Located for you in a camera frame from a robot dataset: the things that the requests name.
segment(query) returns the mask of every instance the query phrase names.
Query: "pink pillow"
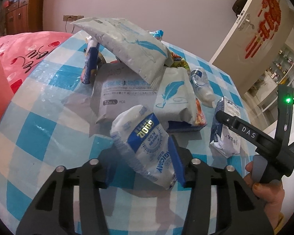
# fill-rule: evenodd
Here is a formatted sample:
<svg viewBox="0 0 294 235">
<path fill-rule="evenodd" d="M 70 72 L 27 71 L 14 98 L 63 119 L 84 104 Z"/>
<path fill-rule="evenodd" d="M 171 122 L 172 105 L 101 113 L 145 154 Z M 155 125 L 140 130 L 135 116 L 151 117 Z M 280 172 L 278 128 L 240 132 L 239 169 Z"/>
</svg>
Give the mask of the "pink pillow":
<svg viewBox="0 0 294 235">
<path fill-rule="evenodd" d="M 13 92 L 38 63 L 71 36 L 71 33 L 46 31 L 0 37 L 0 60 Z"/>
</svg>

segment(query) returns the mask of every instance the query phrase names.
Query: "plastic bottle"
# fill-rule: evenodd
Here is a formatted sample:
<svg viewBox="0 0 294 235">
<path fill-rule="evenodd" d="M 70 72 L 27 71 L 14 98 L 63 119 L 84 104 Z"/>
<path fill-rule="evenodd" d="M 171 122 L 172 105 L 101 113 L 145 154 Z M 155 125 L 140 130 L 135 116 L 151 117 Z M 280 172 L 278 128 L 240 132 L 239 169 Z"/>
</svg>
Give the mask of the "plastic bottle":
<svg viewBox="0 0 294 235">
<path fill-rule="evenodd" d="M 196 96 L 201 101 L 213 102 L 216 99 L 204 68 L 196 67 L 196 69 L 191 72 L 190 80 L 195 88 Z"/>
</svg>

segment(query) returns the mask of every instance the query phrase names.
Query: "blue gripper pad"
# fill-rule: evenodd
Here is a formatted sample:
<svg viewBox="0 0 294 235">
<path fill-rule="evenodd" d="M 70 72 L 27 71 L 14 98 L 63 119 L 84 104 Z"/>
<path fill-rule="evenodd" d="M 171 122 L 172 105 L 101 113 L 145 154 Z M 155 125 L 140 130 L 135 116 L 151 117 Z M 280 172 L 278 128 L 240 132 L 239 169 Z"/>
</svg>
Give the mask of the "blue gripper pad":
<svg viewBox="0 0 294 235">
<path fill-rule="evenodd" d="M 169 150 L 169 154 L 171 156 L 172 159 L 172 163 L 173 163 L 173 168 L 176 174 L 176 178 L 177 181 L 180 182 L 180 184 L 182 185 L 182 187 L 184 187 L 186 185 L 186 180 L 185 180 L 185 165 L 184 162 L 181 159 L 181 151 L 180 150 L 181 147 L 179 147 L 177 145 L 177 142 L 175 140 L 175 138 L 173 138 L 172 136 L 169 137 L 168 140 L 168 150 Z"/>
<path fill-rule="evenodd" d="M 111 148 L 102 150 L 98 156 L 99 162 L 104 167 L 105 183 L 107 186 L 109 186 L 114 179 L 119 158 L 119 153 L 114 145 L 112 145 Z"/>
</svg>

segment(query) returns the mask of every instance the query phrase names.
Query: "wooden cabinet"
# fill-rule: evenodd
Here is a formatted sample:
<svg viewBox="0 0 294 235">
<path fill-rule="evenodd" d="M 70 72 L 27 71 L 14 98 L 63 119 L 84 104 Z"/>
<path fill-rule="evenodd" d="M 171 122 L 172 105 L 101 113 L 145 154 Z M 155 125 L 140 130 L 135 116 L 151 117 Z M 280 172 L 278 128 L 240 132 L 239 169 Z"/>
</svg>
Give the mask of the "wooden cabinet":
<svg viewBox="0 0 294 235">
<path fill-rule="evenodd" d="M 6 34 L 43 30 L 43 1 L 19 0 L 5 9 Z"/>
</svg>

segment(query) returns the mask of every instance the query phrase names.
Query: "table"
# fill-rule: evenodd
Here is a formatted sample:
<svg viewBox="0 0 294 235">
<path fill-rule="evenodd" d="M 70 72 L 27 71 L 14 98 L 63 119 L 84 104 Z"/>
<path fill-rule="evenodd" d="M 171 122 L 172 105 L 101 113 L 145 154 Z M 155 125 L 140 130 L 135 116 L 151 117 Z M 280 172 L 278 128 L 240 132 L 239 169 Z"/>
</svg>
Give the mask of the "table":
<svg viewBox="0 0 294 235">
<path fill-rule="evenodd" d="M 80 83 L 85 63 L 84 31 L 76 33 L 49 54 L 24 81 L 0 122 L 0 218 L 15 233 L 31 200 L 59 165 L 81 166 L 112 141 L 103 135 L 89 136 L 90 85 Z M 242 119 L 249 121 L 242 100 L 231 78 L 203 59 L 171 44 L 168 48 L 190 64 L 202 66 L 217 99 L 227 96 L 240 106 Z M 107 62 L 115 60 L 100 47 Z M 233 165 L 245 175 L 255 147 L 242 139 L 237 156 L 225 159 L 209 147 L 213 108 L 202 106 L 208 125 L 200 132 L 175 133 L 178 143 L 190 149 L 209 165 L 224 168 Z M 216 222 L 216 191 L 212 190 L 210 231 Z M 181 233 L 190 190 L 179 183 L 166 191 L 135 174 L 123 161 L 111 186 L 101 190 L 104 213 L 110 234 Z M 75 229 L 81 232 L 78 190 L 74 192 Z"/>
</svg>

